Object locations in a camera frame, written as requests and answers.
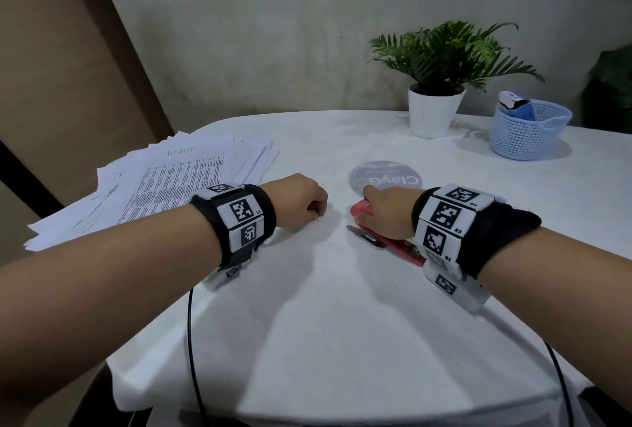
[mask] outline basket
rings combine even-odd
[[[496,154],[518,161],[532,161],[550,152],[573,113],[555,103],[532,100],[535,121],[505,114],[498,104],[489,133],[489,147]]]

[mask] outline wire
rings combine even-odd
[[[203,427],[210,427],[209,419],[206,416],[206,409],[201,401],[200,386],[197,383],[197,376],[195,375],[194,348],[193,343],[191,342],[191,305],[193,304],[193,300],[194,290],[191,289],[189,291],[189,307],[186,312],[186,343],[188,344],[189,350],[189,367],[191,367],[191,377],[194,381],[195,397],[197,398],[198,408],[200,409],[201,424]]]
[[[557,371],[557,377],[559,379],[559,383],[562,386],[562,393],[564,394],[564,402],[566,404],[566,412],[568,413],[568,427],[574,427],[575,419],[573,418],[573,407],[571,407],[571,397],[568,395],[568,389],[566,388],[566,381],[564,380],[564,375],[562,374],[562,369],[559,368],[559,363],[557,362],[557,357],[555,352],[551,346],[544,342],[544,345],[549,349],[549,354],[551,355],[551,359],[553,360],[553,365],[555,366],[555,370]]]

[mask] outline person's left arm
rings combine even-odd
[[[325,213],[300,174],[263,184],[277,226]],[[215,231],[183,206],[86,235],[0,267],[0,424],[105,359],[217,269]]]

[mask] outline paper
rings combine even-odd
[[[272,143],[178,132],[97,169],[99,188],[29,225],[29,251],[183,206],[195,191],[223,182],[259,184],[278,155]]]

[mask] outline white table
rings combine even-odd
[[[470,316],[421,269],[345,229],[358,200],[349,173],[387,159],[415,169],[424,187],[455,182],[501,194],[551,229],[632,257],[632,136],[568,127],[548,159],[519,162],[489,151],[489,121],[457,116],[446,137],[432,140],[411,135],[403,112],[268,114],[198,130],[274,141],[280,155],[265,180],[302,172],[330,202],[319,222],[278,231],[239,279],[215,294],[196,288],[194,352],[205,403],[305,424],[484,413],[479,419],[493,426],[557,411],[557,377],[533,331],[495,299]],[[185,314],[182,298],[108,359],[120,408],[195,408]],[[589,384],[561,363],[577,391]]]

